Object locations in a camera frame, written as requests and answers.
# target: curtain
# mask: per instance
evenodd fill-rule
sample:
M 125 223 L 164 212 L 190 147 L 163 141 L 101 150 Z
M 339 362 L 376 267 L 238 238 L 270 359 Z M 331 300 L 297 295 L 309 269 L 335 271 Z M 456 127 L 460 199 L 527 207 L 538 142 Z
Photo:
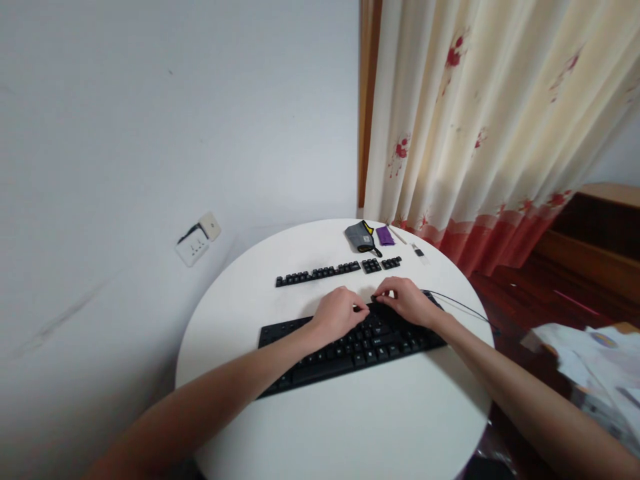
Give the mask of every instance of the curtain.
M 383 2 L 363 215 L 520 267 L 640 86 L 640 2 Z

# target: white wall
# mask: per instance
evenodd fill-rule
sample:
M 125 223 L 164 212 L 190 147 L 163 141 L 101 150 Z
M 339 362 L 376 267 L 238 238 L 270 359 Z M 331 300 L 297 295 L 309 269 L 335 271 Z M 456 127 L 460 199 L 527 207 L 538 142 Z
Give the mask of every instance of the white wall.
M 171 384 L 224 265 L 355 215 L 358 2 L 0 12 L 0 477 L 73 478 Z
M 603 146 L 586 183 L 611 182 L 640 187 L 640 102 L 636 102 Z

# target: keyboard cable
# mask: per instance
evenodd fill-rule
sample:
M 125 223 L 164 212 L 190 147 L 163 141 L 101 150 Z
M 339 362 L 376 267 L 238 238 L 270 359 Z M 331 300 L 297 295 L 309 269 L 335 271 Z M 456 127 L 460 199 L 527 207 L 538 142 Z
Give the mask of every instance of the keyboard cable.
M 494 324 L 492 324 L 492 322 L 491 322 L 488 318 L 486 318 L 484 315 L 482 315 L 482 314 L 480 314 L 480 313 L 476 312 L 476 310 L 472 309 L 471 307 L 466 306 L 464 303 L 459 302 L 459 301 L 458 301 L 458 300 L 456 300 L 456 299 L 452 299 L 451 297 L 446 296 L 444 293 L 436 292 L 436 291 L 433 291 L 433 290 L 423 290 L 423 292 L 424 292 L 424 291 L 428 291 L 428 292 L 434 293 L 434 294 L 436 294 L 436 295 L 440 295 L 441 297 L 444 297 L 444 298 L 446 298 L 446 299 L 448 299 L 448 300 L 454 301 L 454 302 L 456 302 L 458 305 L 461 305 L 461 306 L 463 306 L 464 308 L 466 308 L 467 310 L 470 310 L 470 311 L 474 312 L 474 313 L 478 316 L 478 318 L 481 318 L 482 320 L 484 320 L 485 322 L 487 322 L 487 323 L 488 323 L 488 324 L 489 324 L 489 325 L 490 325 L 490 326 L 495 330 L 495 336 L 496 336 L 496 337 L 499 337 L 499 336 L 501 335 L 500 328 L 496 327 Z

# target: electrical socket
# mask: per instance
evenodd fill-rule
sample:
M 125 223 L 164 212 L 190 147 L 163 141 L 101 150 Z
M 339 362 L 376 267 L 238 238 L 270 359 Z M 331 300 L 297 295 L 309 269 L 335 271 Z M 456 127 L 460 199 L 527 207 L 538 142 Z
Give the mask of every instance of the electrical socket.
M 176 252 L 188 267 L 192 267 L 208 248 L 209 240 L 200 228 L 196 228 L 175 246 Z
M 220 232 L 222 232 L 220 224 L 217 222 L 211 212 L 206 212 L 202 217 L 200 217 L 198 223 L 200 223 L 202 230 L 204 230 L 209 237 L 209 241 L 216 240 L 216 238 L 218 238 L 218 235 L 220 235 Z

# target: black keyboard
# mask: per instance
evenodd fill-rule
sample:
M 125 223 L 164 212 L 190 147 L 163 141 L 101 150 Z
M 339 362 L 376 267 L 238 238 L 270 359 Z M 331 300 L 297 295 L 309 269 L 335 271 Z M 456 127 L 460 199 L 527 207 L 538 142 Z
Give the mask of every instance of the black keyboard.
M 443 309 L 430 292 L 425 295 Z M 404 320 L 392 308 L 370 303 L 370 314 L 344 337 L 303 358 L 259 398 L 327 380 L 380 363 L 400 359 L 447 344 L 430 329 Z M 258 348 L 280 340 L 313 317 L 262 327 Z

